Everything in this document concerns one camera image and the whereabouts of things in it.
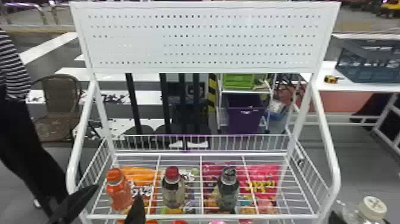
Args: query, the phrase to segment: cart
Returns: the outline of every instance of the cart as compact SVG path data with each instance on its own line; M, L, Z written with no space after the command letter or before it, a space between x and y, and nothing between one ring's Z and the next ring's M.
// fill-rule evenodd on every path
M293 130L263 135L120 135L107 132L96 73L316 73L325 55L340 3L337 2L72 2L71 9L91 81L71 159L67 189L75 192L99 184L98 193L81 212L83 223L117 223L105 192L105 172L113 166L155 170L147 188L146 218L160 223L238 220L266 223L322 223L340 190L340 169L315 76L305 91L312 97L330 168L326 182L298 141L308 111L302 105ZM95 102L103 129L100 146L83 177L76 181L85 130ZM203 166L234 164L245 171L253 214L209 214ZM250 166L277 165L274 189L277 210L263 213ZM190 179L195 214L161 214L159 172L167 166L197 168Z

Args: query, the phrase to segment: striped shirt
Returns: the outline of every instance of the striped shirt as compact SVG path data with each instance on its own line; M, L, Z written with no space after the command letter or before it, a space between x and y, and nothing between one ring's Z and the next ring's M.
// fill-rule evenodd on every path
M24 100L30 90L30 77L10 36L0 28L0 87L7 99Z

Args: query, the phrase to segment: green crate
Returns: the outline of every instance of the green crate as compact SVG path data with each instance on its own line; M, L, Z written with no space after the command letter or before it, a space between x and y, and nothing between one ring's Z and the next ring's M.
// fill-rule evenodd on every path
M224 74L224 89L252 89L254 74Z

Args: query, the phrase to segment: white bottle cap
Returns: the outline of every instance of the white bottle cap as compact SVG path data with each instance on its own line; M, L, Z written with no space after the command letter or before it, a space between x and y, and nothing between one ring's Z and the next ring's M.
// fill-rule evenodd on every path
M373 196L366 196L359 203L358 209L370 220L382 220L388 212L388 208L384 202Z

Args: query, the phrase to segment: wire basket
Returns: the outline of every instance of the wire basket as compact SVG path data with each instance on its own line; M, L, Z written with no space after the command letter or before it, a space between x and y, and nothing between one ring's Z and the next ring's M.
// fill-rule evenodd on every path
M152 169L156 175L152 178L144 194L149 199L145 200L146 218L156 220L176 219L176 215L162 214L165 209L161 195L160 180L163 178L163 170L168 166L177 166L182 172L196 168L199 173L186 181L190 191L186 191L186 197L191 198L194 214L180 214L179 219L191 220L215 220L215 219L273 219L292 222L292 219L316 219L318 210L323 200L328 196L328 187L321 175L307 156L304 149L298 143L295 153L291 157L286 154L289 142L288 135L210 135L205 142L198 142L201 135L121 135L118 141L114 141L116 151L110 151L107 141L103 140L93 156L78 187L83 188L93 183L99 184L100 190L91 203L88 204L88 219L96 220L96 223L124 219L126 216L114 211L110 204L110 198L105 192L105 172L110 167L134 166ZM239 194L235 215L212 214L210 210L217 207L208 205L209 184L213 181L205 179L203 165L205 164L229 164L237 169L244 170L248 181L247 193ZM259 165L277 165L276 175L279 183L270 185L276 195L273 206L259 207L257 198L260 187L252 181L248 168ZM273 209L274 214L265 214L265 210Z

